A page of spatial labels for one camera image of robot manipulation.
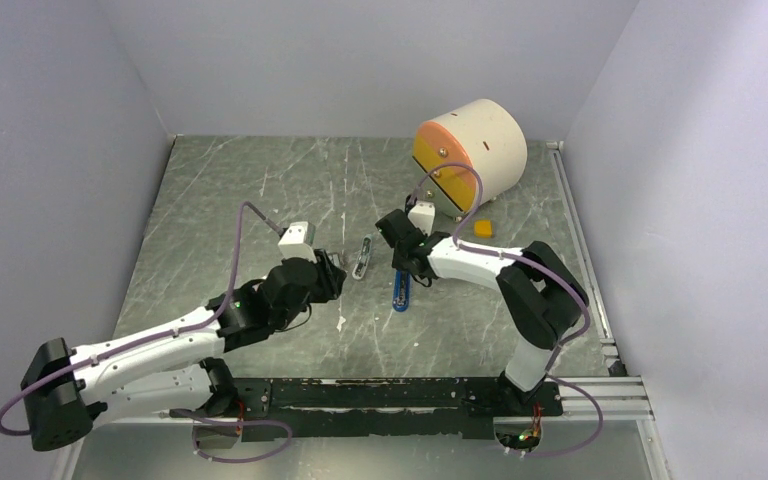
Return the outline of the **light blue white stapler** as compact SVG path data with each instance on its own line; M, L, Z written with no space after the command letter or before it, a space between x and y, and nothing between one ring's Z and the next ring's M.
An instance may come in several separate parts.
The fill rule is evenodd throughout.
M368 269L372 253L372 237L367 235L363 238L360 251L358 253L351 275L355 280L362 280Z

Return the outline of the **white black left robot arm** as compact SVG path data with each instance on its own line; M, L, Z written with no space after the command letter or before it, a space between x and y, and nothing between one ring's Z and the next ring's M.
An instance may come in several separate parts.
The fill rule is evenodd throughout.
M188 409L221 416L238 392L222 355L267 340L314 304L339 298L346 272L323 250L174 321L104 344L41 344L20 382L31 445L51 451L116 419Z

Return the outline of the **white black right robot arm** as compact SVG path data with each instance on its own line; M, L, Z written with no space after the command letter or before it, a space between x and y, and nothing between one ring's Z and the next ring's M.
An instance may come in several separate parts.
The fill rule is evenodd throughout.
M500 293L519 340L500 376L499 398L508 412L525 413L536 403L567 332L589 317L587 294L560 257L541 241L523 249L492 248L444 232L426 234L399 209L376 228L392 249L394 269Z

